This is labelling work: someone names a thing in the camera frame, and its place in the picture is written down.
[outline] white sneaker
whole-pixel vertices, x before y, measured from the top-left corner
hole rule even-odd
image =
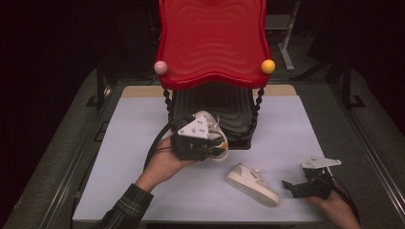
[[[210,156],[210,158],[216,162],[220,162],[224,160],[228,156],[228,142],[226,139],[226,136],[224,132],[221,130],[220,125],[218,124],[217,120],[208,112],[206,111],[200,111],[194,114],[196,118],[200,117],[203,115],[205,117],[206,122],[208,124],[208,132],[209,132],[209,139],[211,140],[221,140],[223,143],[216,146],[217,148],[221,148],[224,150],[223,153],[221,153],[218,156]]]
[[[226,181],[267,207],[280,204],[280,197],[266,185],[258,169],[251,170],[239,163],[227,174]]]

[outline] wrist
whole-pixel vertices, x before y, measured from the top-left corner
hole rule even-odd
[[[152,192],[152,190],[158,185],[159,183],[153,179],[153,176],[148,176],[145,173],[140,175],[140,177],[135,182],[140,189],[145,192]]]

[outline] sleeve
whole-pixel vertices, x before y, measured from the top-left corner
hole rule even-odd
[[[131,184],[125,194],[92,228],[137,228],[148,209],[153,195]]]

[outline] black wire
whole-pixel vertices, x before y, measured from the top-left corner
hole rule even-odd
[[[191,117],[182,117],[182,118],[175,119],[175,120],[170,121],[169,123],[167,123],[163,127],[163,129],[161,129],[161,131],[159,132],[159,134],[156,136],[155,140],[153,141],[153,143],[151,145],[151,148],[149,149],[148,154],[146,155],[145,163],[143,165],[143,170],[145,170],[146,166],[148,166],[149,161],[152,158],[152,155],[156,151],[156,148],[157,148],[159,142],[161,141],[163,136],[166,134],[166,132],[169,131],[175,123],[180,122],[180,121],[184,121],[184,120],[190,122],[192,120],[192,118]]]
[[[347,191],[345,185],[343,185],[342,181],[340,181],[340,180],[337,179],[336,177],[332,177],[333,179],[336,179],[336,180],[340,183],[340,185],[345,189],[345,192],[346,192],[347,194],[343,193],[343,192],[342,192],[339,188],[337,188],[336,186],[330,185],[328,182],[326,182],[326,181],[323,180],[322,178],[319,178],[319,177],[314,177],[314,178],[315,178],[315,179],[318,179],[318,180],[320,180],[320,181],[322,181],[322,182],[324,182],[324,183],[326,183],[326,184],[328,184],[328,186],[330,186],[330,188],[331,188],[334,192],[336,192],[337,195],[339,195],[339,196],[349,205],[349,207],[352,209],[352,211],[353,211],[353,213],[354,213],[354,216],[356,217],[358,223],[361,224],[361,222],[360,222],[360,215],[359,215],[359,213],[358,213],[357,207],[355,206],[354,201],[352,200],[352,198],[351,198],[349,192]]]
[[[173,150],[174,148],[176,148],[176,146],[178,146],[178,145],[171,145],[171,146],[168,146],[168,147],[163,147],[163,148],[156,149],[155,154],[158,154],[158,153],[160,153],[160,151],[167,150],[167,149]]]

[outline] white table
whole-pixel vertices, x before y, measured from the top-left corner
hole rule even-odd
[[[277,86],[267,86],[277,92]],[[285,89],[294,92],[292,87]],[[142,172],[146,154],[167,122],[161,94],[137,97],[123,93],[100,147],[95,166],[73,220],[101,219]],[[226,161],[210,159],[181,170],[159,185],[143,220],[153,222],[300,223],[325,220],[318,209],[295,199],[281,180],[305,182],[300,166],[310,156],[323,156],[297,95],[265,96],[250,150],[230,151]],[[261,168],[267,184],[281,197],[268,208],[225,181],[237,163]]]

